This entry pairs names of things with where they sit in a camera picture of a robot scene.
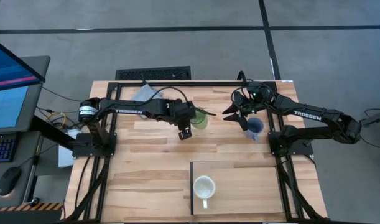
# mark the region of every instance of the black keyboard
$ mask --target black keyboard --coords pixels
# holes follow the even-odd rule
[[[190,66],[116,70],[115,80],[190,80]]]
[[[11,162],[16,150],[16,134],[0,134],[0,162]]]

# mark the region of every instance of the computer monitor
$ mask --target computer monitor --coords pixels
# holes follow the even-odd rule
[[[0,44],[0,90],[39,84],[45,81],[34,69]]]

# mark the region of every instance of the black metal frame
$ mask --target black metal frame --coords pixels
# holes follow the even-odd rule
[[[74,138],[63,133],[61,130],[55,128],[37,116],[34,116],[32,118],[29,129],[31,131],[40,131],[43,137],[52,140],[53,142],[57,142],[59,145],[72,150],[72,145],[70,143],[75,141]]]
[[[232,81],[232,82],[189,82],[189,81],[183,81],[183,82],[147,82],[150,86],[243,86],[247,85],[248,82],[246,81],[246,77],[244,74],[238,75],[238,81]],[[135,82],[135,83],[116,83],[111,82],[108,83],[108,91],[107,91],[107,98],[111,98],[112,91],[116,88],[116,96],[115,99],[120,99],[121,96],[121,89],[124,87],[140,87],[143,86],[143,82]],[[114,133],[116,129],[116,118],[117,114],[112,115],[111,120],[111,127],[109,129],[109,133]],[[269,121],[269,127],[271,131],[276,131],[276,128],[274,126],[274,119],[273,114],[271,111],[267,111],[267,117]],[[284,120],[282,116],[278,116],[278,122],[280,129],[284,126]],[[102,127],[105,128],[106,125],[106,118],[102,120],[101,123]],[[315,210],[307,203],[306,199],[303,197],[303,195],[300,193],[298,187],[297,187],[297,181],[294,171],[294,164],[292,162],[291,156],[285,156],[285,161],[282,160],[281,157],[278,155],[275,155],[276,157],[276,167],[277,167],[277,178],[279,182],[279,189],[280,189],[280,196],[282,200],[282,206],[284,208],[285,218],[287,222],[291,223],[326,223],[326,224],[340,224],[340,223],[348,223],[348,222],[336,222],[331,221],[328,218],[323,218],[319,214],[315,212]],[[101,221],[101,215],[103,212],[103,203],[104,203],[104,196],[105,196],[105,190],[106,190],[106,181],[108,178],[108,170],[109,170],[109,163],[110,163],[111,157],[105,157],[103,168],[99,174],[99,176],[96,177],[99,163],[100,163],[100,157],[95,157],[95,161],[93,163],[93,168],[91,171],[91,181],[90,181],[90,187],[88,193],[85,195],[85,198],[83,201],[79,204],[78,208],[84,209],[84,220],[76,221],[80,213],[75,214],[75,218],[71,220],[67,220],[69,223],[86,223],[88,220],[89,222]],[[91,208],[91,202],[94,193],[96,192],[96,189],[100,186],[100,194],[98,196],[97,201],[97,209],[96,209],[96,217],[95,219],[90,219],[90,208]],[[295,214],[296,217],[292,216],[292,212],[290,209],[290,203],[289,203],[289,197],[288,197],[288,191],[287,186],[292,192],[292,198],[295,205]],[[310,219],[304,218],[303,211],[307,213],[307,215],[310,217]]]

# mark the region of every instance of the desk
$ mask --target desk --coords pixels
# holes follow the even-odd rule
[[[293,82],[276,81],[280,94],[297,101]],[[105,97],[108,82],[93,82],[90,97]],[[273,207],[259,213],[250,214],[190,214],[190,162],[231,162],[236,167],[274,167],[267,140],[268,119],[266,111],[253,116],[265,122],[265,129],[257,143],[244,137],[238,123],[223,121],[221,114],[230,104],[230,94],[236,86],[194,86],[178,87],[196,106],[216,113],[209,116],[209,125],[204,130],[193,128],[193,137],[180,141],[177,127],[153,120],[142,120],[138,116],[118,115],[116,133],[118,145],[111,159],[108,183],[103,204],[101,222],[283,222],[280,197],[269,197]],[[120,99],[129,100],[138,87],[121,89]],[[164,91],[166,98],[181,98],[175,90]],[[304,127],[302,118],[285,116],[285,124]],[[297,183],[309,204],[322,216],[326,210],[314,165],[304,156],[292,156]],[[75,203],[79,177],[86,158],[79,158],[73,165],[65,206],[71,214]],[[78,201],[86,194],[89,186],[93,159],[86,170]],[[289,194],[294,211],[291,194]],[[95,216],[93,197],[90,218]]]
[[[36,56],[36,57],[22,57],[25,63],[31,66],[42,76],[46,76],[46,71],[49,66],[49,56]],[[26,159],[35,155],[40,141],[41,133],[39,131],[28,131],[31,125],[32,118],[34,117],[35,108],[38,103],[42,84],[32,85],[28,87],[27,94],[25,95],[24,102],[17,119],[15,127],[0,128],[2,133],[21,133],[21,137],[17,142],[16,153],[12,162],[0,163],[0,178],[3,173],[10,167],[19,166]],[[0,207],[9,207],[21,204],[29,196],[30,185],[29,180],[34,175],[32,167],[34,160],[26,162],[21,166],[21,176],[16,184],[15,189],[7,196],[0,196]]]

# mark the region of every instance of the white paper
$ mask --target white paper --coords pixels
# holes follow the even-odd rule
[[[81,131],[77,129],[69,130],[68,135],[76,139],[76,136],[78,133],[81,133]],[[63,168],[67,166],[72,166],[73,165],[73,157],[72,157],[72,151],[62,147],[58,146],[58,167]]]

